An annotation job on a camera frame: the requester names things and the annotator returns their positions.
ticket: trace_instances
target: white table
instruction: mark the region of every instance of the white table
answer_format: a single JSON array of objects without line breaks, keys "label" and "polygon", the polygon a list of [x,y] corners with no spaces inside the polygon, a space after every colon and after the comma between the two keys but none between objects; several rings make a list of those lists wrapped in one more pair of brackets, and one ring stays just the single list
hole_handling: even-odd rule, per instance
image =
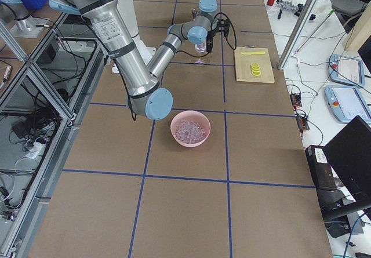
[{"label": "white table", "polygon": [[[292,0],[292,4],[297,5],[298,3],[305,3],[306,0]],[[272,31],[275,35],[275,43],[278,49],[278,53],[281,56],[289,37],[285,37],[282,35],[289,36],[292,32],[292,29],[297,21],[297,16],[292,13],[283,12],[281,19],[278,20],[278,14],[272,12],[272,7],[267,7],[267,12],[271,24]],[[308,36],[312,33],[314,28],[327,16],[327,14],[331,11],[331,3],[329,0],[320,0],[313,13],[316,14],[316,19],[313,21],[309,21],[305,26],[305,29],[302,35]],[[335,54],[342,54],[343,56],[348,57],[356,57],[358,56],[358,52],[349,52],[344,51],[344,46],[342,45],[342,41],[346,38],[347,34],[341,34],[344,32],[344,29],[339,22],[336,15],[331,15],[329,19],[323,24],[323,26],[315,33],[314,37],[333,37],[340,34],[337,37],[329,38],[329,39],[310,39],[304,47],[299,51],[298,57],[300,62],[305,62],[308,64],[320,64],[327,62],[329,60],[330,55],[334,51]],[[295,49],[305,40],[305,37],[299,39],[298,44],[294,47]],[[322,64],[320,66],[311,67],[305,64],[299,64],[301,78],[303,83],[312,87],[314,90],[318,91],[318,96],[315,97],[314,101],[313,96],[309,93],[302,94],[302,104],[303,108],[306,113],[309,113],[309,120],[316,124],[323,133],[323,142],[321,145],[326,145],[326,143],[331,140],[339,131],[345,127],[345,124],[339,123],[337,119],[334,117],[332,111],[330,110],[327,101],[324,95],[324,87],[326,85],[339,85],[328,79],[328,65]],[[365,66],[365,74],[370,75],[367,67]],[[311,89],[304,86],[300,82],[300,76],[298,73],[298,66],[297,60],[293,57],[290,57],[287,65],[284,68],[286,83],[287,84],[294,84],[298,86],[301,92],[312,92]],[[366,89],[371,90],[371,79],[366,78]],[[292,90],[292,86],[288,86],[289,92]],[[298,92],[297,88],[293,88],[293,92]],[[361,94],[367,103],[371,103],[371,95],[361,90]],[[321,133],[318,129],[316,129],[313,125],[310,125],[310,131],[305,132],[303,135],[303,146],[308,147],[312,144],[319,144],[321,141]],[[362,218],[363,221],[369,222],[369,219],[364,216]],[[363,252],[367,254],[371,254],[371,226],[366,225],[363,228],[364,234],[362,235],[353,235],[351,238],[351,242],[355,243],[356,246],[348,247],[347,255],[355,257],[355,252]],[[348,235],[344,235],[339,238],[332,238],[328,235],[329,241],[331,244],[332,252],[336,255],[343,255],[345,242],[348,239]]]}]

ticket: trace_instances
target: yellow knife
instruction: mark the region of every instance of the yellow knife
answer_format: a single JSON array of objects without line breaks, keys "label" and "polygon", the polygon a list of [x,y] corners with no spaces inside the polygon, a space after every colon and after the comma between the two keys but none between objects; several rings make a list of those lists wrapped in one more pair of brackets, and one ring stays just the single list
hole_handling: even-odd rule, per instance
[{"label": "yellow knife", "polygon": [[255,51],[255,52],[241,52],[242,55],[256,55],[256,54],[259,54],[259,55],[264,55],[265,52],[264,51]]}]

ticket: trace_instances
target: power strip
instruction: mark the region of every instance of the power strip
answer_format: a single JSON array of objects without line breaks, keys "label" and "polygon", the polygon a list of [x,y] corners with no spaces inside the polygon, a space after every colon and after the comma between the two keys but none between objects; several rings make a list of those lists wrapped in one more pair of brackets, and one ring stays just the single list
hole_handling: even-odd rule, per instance
[{"label": "power strip", "polygon": [[300,95],[291,93],[290,99],[294,109],[302,107]]}]

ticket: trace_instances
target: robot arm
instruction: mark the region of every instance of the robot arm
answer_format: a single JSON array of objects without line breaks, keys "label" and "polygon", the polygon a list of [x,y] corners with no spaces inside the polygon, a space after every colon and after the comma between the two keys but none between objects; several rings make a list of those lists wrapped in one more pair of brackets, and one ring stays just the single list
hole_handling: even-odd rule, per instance
[{"label": "robot arm", "polygon": [[31,32],[36,29],[35,19],[29,14],[21,0],[0,0],[0,20],[4,24],[16,21],[22,32]]},{"label": "robot arm", "polygon": [[201,13],[195,21],[171,26],[147,66],[118,12],[117,3],[118,0],[49,0],[54,9],[91,20],[95,33],[126,83],[131,111],[149,119],[162,119],[170,113],[173,98],[168,90],[159,88],[160,76],[184,40],[200,44],[206,39],[215,25],[216,0],[201,0]]}]

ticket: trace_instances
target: white tube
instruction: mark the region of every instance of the white tube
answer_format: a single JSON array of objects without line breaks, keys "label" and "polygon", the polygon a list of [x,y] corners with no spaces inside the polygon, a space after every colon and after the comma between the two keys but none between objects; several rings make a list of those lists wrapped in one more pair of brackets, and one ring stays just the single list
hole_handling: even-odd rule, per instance
[{"label": "white tube", "polygon": [[139,33],[137,18],[134,12],[133,0],[118,0],[118,12],[128,28],[132,37]]}]

